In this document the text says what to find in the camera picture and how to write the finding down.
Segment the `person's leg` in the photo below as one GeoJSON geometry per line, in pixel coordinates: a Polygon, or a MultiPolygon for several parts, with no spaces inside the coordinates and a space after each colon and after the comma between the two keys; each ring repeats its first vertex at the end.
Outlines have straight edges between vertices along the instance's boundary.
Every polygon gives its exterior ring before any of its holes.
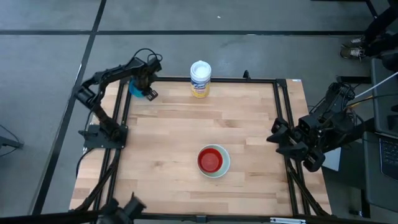
{"type": "Polygon", "coordinates": [[[376,37],[381,34],[387,26],[392,24],[397,19],[397,14],[393,8],[388,8],[380,16],[378,16],[369,27],[365,30],[364,35],[355,39],[350,40],[342,44],[343,47],[364,47],[372,43],[376,37]]]}
{"type": "Polygon", "coordinates": [[[398,34],[387,37],[384,40],[376,41],[365,47],[364,54],[366,56],[375,56],[386,50],[392,50],[398,47],[398,34]]]}
{"type": "Polygon", "coordinates": [[[382,14],[380,14],[380,16],[373,20],[373,22],[365,30],[365,42],[368,44],[373,42],[376,39],[377,35],[381,34],[387,28],[387,26],[392,24],[392,22],[394,22],[396,19],[397,14],[395,10],[389,7],[382,14]]]}

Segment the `wooden table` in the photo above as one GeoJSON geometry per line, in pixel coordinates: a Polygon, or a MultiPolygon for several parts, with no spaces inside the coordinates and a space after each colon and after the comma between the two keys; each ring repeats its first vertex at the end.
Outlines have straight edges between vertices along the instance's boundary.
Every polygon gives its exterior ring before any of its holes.
{"type": "MultiPolygon", "coordinates": [[[[303,86],[299,80],[287,84],[297,124],[308,114],[303,86]]],[[[266,141],[277,117],[271,84],[212,83],[203,99],[192,96],[188,82],[152,86],[159,93],[154,101],[131,101],[114,191],[122,206],[134,192],[147,205],[146,213],[292,215],[284,159],[275,152],[277,145],[266,141]],[[210,179],[198,170],[197,154],[207,144],[220,144],[230,154],[231,167],[222,178],[210,179]]],[[[107,114],[117,92],[117,83],[106,90],[102,105],[107,114]]],[[[287,119],[282,90],[280,100],[287,119]]],[[[96,149],[82,161],[70,208],[96,185],[103,155],[104,149],[96,149]]],[[[304,169],[304,175],[309,191],[330,213],[321,170],[304,169]]],[[[303,212],[297,186],[296,194],[303,212]]]]}

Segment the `concrete floor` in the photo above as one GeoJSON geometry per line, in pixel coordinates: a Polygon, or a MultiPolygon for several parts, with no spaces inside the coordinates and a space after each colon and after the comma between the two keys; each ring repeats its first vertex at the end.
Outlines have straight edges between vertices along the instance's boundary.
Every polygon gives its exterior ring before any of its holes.
{"type": "MultiPolygon", "coordinates": [[[[386,2],[373,1],[379,13],[386,2]]],[[[2,0],[0,30],[91,30],[99,5],[99,0],[2,0]]],[[[99,30],[364,30],[371,21],[363,2],[107,0],[99,30]]],[[[188,76],[193,62],[205,60],[217,77],[241,77],[247,69],[253,78],[300,78],[308,105],[314,105],[337,75],[369,75],[369,60],[360,63],[338,55],[340,44],[349,38],[101,35],[95,38],[84,78],[149,47],[164,56],[159,75],[188,76]]],[[[87,42],[87,35],[0,35],[0,124],[25,142],[23,150],[0,157],[0,217],[29,213],[87,42]]],[[[372,111],[371,103],[358,108],[365,119],[372,111]]],[[[83,145],[77,131],[87,113],[75,104],[44,213],[68,209],[83,145]]],[[[333,213],[355,218],[348,208],[360,207],[359,191],[329,180],[327,174],[325,181],[333,213]]],[[[371,209],[374,221],[393,223],[398,218],[371,209]]]]}

